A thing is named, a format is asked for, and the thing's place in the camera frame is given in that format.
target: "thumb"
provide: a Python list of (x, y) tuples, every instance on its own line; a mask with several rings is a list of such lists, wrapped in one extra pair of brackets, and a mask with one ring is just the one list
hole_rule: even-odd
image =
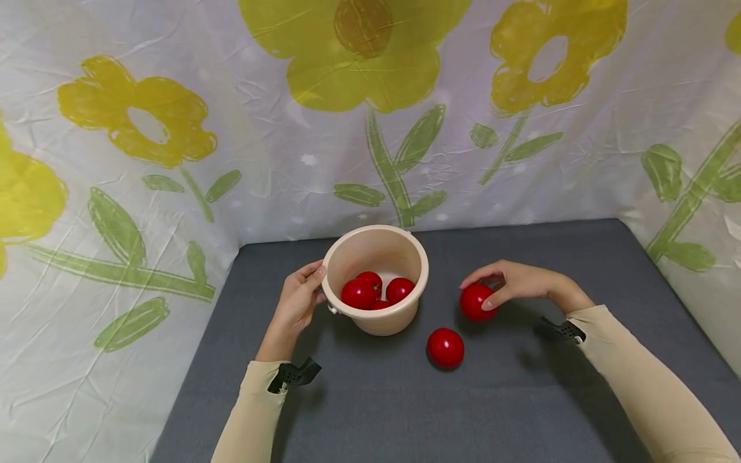
[(324, 275), (326, 272), (327, 268), (322, 265), (321, 267), (316, 269), (316, 272), (309, 275), (309, 277), (306, 279), (306, 282), (302, 284), (302, 286), (309, 290), (310, 293), (312, 293), (322, 284), (322, 280), (324, 279)]
[(494, 310), (506, 301), (514, 298), (514, 294), (510, 291), (507, 285), (503, 286), (500, 290), (489, 296), (481, 306), (481, 310), (488, 312)]

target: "gray table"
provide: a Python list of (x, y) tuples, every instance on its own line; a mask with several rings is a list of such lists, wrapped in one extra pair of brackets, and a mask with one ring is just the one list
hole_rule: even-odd
[[(609, 387), (571, 346), (532, 333), (547, 301), (506, 304), (488, 324), (457, 309), (457, 285), (496, 259), (549, 267), (607, 304), (700, 398), (741, 448), (741, 384), (617, 220), (415, 233), (430, 259), (420, 311), (375, 338), (317, 308), (294, 358), (323, 366), (292, 389), (275, 462), (643, 462), (647, 454)], [(333, 240), (245, 246), (239, 253), (154, 453), (154, 463), (208, 462), (284, 277)], [(425, 356), (428, 335), (464, 338), (458, 370)]]

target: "beige sleeve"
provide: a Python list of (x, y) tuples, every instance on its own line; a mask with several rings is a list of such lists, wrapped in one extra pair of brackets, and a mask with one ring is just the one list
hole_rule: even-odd
[(250, 362), (234, 408), (213, 451), (211, 463), (269, 463), (286, 390), (268, 385), (285, 362)]
[(568, 319), (586, 334), (579, 346), (612, 387), (655, 461), (740, 460), (697, 397), (607, 307), (579, 310)]

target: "white curtain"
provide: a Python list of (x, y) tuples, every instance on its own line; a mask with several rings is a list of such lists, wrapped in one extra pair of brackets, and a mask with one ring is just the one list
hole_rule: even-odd
[(740, 10), (3, 3), (3, 461), (146, 462), (239, 247), (371, 223), (620, 217), (741, 372)]

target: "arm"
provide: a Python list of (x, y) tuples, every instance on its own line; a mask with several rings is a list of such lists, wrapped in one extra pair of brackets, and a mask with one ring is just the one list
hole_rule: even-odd
[(697, 397), (604, 305), (568, 314), (587, 335), (579, 345), (607, 380), (638, 436), (658, 462), (738, 462)]
[(504, 285), (483, 310), (519, 297), (555, 302), (587, 336), (579, 345), (607, 380), (651, 457), (659, 462), (738, 462), (739, 456), (697, 397), (643, 347), (603, 305), (570, 278), (550, 270), (499, 261), (473, 272), (461, 288), (484, 280)]
[(278, 307), (255, 360), (247, 366), (239, 397), (224, 426), (211, 463), (268, 463), (286, 390), (269, 393), (281, 363), (290, 361), (299, 334), (311, 323), (325, 269), (317, 261), (286, 278)]

